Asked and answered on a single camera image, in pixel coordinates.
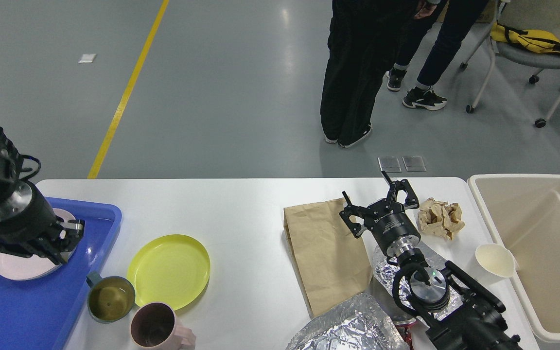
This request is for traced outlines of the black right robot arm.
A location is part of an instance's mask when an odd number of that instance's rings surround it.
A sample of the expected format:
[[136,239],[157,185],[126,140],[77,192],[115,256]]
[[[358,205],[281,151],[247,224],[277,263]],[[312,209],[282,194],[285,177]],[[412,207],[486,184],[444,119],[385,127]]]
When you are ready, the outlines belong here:
[[343,192],[339,215],[356,237],[369,231],[387,264],[396,266],[389,292],[405,314],[424,321],[426,335],[438,350],[519,350],[520,336],[508,336],[505,305],[452,261],[442,268],[427,261],[426,247],[406,214],[419,206],[407,179],[389,184],[385,197],[357,206]]

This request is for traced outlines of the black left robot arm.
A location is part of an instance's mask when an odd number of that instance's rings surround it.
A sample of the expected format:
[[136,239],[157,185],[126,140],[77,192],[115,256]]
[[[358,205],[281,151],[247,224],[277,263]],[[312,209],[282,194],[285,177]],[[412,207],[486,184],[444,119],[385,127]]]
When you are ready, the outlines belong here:
[[56,215],[31,182],[40,169],[41,162],[18,152],[0,127],[0,253],[66,264],[85,222]]

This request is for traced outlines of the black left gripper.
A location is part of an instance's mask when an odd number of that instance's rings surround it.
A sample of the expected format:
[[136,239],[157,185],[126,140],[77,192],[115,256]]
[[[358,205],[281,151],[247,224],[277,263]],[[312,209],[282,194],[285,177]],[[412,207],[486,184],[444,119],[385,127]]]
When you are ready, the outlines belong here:
[[18,182],[11,197],[0,203],[0,253],[53,264],[67,264],[70,252],[84,237],[85,221],[62,221],[36,186]]

